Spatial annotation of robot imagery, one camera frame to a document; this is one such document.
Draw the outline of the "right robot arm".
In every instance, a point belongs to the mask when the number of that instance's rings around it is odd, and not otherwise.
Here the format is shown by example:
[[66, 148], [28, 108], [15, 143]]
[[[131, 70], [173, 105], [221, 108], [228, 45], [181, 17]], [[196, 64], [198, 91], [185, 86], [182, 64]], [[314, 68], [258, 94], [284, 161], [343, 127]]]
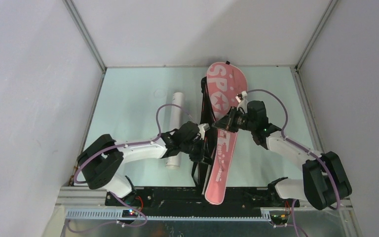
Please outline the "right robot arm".
[[338, 209], [341, 199], [352, 194], [352, 186], [335, 152], [313, 151], [285, 136], [282, 128], [269, 122], [265, 104], [250, 101], [247, 110], [231, 107], [213, 123], [227, 132], [249, 131], [256, 145], [287, 158], [301, 172], [301, 179], [282, 177], [268, 184], [267, 200], [281, 206], [286, 200], [305, 200], [317, 210]]

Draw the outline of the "clear plastic tube lid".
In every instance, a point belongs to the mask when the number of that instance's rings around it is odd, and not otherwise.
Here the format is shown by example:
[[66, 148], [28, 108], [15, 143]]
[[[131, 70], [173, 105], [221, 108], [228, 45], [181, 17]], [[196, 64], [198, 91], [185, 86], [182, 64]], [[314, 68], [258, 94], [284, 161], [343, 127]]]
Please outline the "clear plastic tube lid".
[[155, 92], [153, 93], [153, 96], [156, 99], [160, 99], [160, 98], [166, 97], [166, 94], [167, 94], [166, 90], [159, 88], [159, 89], [155, 90]]

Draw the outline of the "pink sport racket bag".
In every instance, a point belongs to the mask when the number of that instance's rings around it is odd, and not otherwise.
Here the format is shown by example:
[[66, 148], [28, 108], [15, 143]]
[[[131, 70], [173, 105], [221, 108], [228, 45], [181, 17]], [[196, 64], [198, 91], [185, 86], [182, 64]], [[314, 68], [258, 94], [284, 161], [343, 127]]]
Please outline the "pink sport racket bag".
[[[200, 122], [212, 125], [231, 107], [238, 106], [238, 94], [248, 89], [244, 73], [229, 61], [215, 62], [201, 79]], [[211, 127], [205, 133], [202, 162], [193, 162], [191, 175], [201, 195], [212, 205], [225, 199], [229, 168], [237, 140], [236, 132]]]

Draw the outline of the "white shuttlecock tube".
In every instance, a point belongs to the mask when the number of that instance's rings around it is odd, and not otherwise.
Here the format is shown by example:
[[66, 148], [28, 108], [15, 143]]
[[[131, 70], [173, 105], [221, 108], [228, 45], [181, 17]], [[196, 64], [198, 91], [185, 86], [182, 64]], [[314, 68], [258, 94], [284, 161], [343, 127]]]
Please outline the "white shuttlecock tube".
[[[181, 92], [176, 92], [172, 97], [172, 104], [177, 106], [182, 106], [184, 103], [184, 94]], [[181, 126], [181, 118], [182, 118], [182, 110], [179, 107], [172, 106], [171, 114], [170, 114], [170, 126], [169, 130], [180, 128]], [[168, 157], [165, 167], [167, 169], [178, 169], [181, 165], [181, 155], [177, 154], [176, 156]]]

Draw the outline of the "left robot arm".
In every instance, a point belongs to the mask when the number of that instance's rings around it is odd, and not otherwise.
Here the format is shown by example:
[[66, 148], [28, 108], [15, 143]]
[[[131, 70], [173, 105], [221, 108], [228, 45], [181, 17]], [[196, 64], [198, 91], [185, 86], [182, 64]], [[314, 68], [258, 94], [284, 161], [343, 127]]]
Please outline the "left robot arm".
[[185, 153], [190, 158], [202, 158], [202, 145], [209, 124], [186, 122], [180, 128], [163, 132], [149, 141], [116, 144], [109, 134], [100, 136], [77, 158], [78, 173], [89, 189], [105, 189], [117, 196], [123, 205], [136, 199], [133, 183], [117, 170], [122, 164], [143, 159], [163, 159]]

